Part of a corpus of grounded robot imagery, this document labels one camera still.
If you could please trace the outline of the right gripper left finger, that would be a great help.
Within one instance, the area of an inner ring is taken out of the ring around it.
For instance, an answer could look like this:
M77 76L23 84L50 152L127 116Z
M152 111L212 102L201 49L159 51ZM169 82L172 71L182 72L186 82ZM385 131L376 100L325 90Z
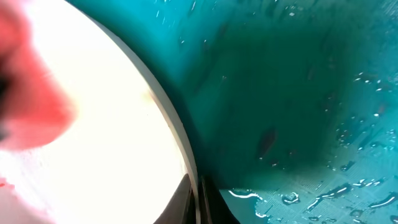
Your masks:
M195 198L188 174L183 176L154 224L196 224Z

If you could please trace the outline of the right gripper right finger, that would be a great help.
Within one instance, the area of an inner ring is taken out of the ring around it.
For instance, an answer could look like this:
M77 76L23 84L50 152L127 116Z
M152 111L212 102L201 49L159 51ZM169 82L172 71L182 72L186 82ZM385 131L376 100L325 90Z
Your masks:
M199 184L201 224L240 224L209 176L202 176Z

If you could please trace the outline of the white plate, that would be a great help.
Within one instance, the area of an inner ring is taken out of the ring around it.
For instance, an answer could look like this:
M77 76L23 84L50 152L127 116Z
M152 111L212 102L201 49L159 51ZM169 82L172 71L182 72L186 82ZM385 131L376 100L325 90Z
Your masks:
M66 1L22 7L75 119L49 144L1 150L1 222L154 223L192 171L164 91L118 36Z

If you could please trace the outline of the red sponge with dark back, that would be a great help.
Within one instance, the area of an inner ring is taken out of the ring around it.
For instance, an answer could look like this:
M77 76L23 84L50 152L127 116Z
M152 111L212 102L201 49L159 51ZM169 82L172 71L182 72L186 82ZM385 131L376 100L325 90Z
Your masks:
M34 48L22 1L1 1L1 150L49 144L74 119L72 101Z

